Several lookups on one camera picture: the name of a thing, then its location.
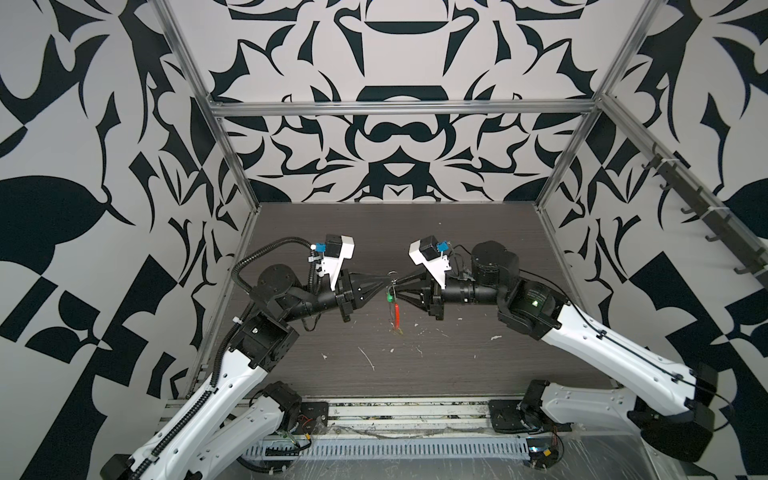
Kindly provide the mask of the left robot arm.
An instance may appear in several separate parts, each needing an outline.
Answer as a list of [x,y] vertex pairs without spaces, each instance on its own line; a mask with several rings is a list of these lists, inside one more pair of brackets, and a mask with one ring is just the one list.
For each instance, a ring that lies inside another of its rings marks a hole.
[[[300,395],[282,381],[264,385],[299,337],[292,321],[330,309],[348,318],[390,284],[387,276],[342,270],[336,286],[314,294],[290,267],[265,269],[250,290],[243,318],[220,345],[209,377],[143,446],[110,458],[101,478],[214,479],[257,441],[292,430]],[[238,403],[260,385],[252,405],[231,419]]]

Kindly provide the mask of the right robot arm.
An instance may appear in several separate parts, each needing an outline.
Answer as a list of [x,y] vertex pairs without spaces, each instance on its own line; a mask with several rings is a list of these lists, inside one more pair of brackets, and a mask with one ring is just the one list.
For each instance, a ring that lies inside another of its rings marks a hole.
[[523,276],[518,255],[496,241],[470,251],[467,271],[454,272],[453,248],[433,238],[413,242],[409,256],[417,269],[394,282],[394,298],[438,320],[448,304],[493,305],[507,328],[575,356],[617,384],[583,389],[534,380],[517,405],[523,428],[601,426],[637,433],[676,460],[703,456],[715,434],[712,368],[677,363],[611,330],[541,277]]

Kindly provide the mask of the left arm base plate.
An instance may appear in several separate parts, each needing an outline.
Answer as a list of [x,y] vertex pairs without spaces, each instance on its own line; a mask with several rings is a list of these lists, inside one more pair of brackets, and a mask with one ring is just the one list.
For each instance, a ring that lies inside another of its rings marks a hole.
[[330,404],[326,401],[303,402],[290,433],[312,436],[324,432],[328,426],[329,410]]

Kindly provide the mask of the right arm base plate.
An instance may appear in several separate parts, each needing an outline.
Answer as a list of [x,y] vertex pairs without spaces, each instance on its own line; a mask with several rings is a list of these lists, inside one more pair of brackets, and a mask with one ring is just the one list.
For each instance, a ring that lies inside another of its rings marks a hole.
[[523,400],[494,399],[488,402],[492,429],[501,434],[536,434],[571,432],[570,423],[557,423],[547,416],[540,406],[532,406]]

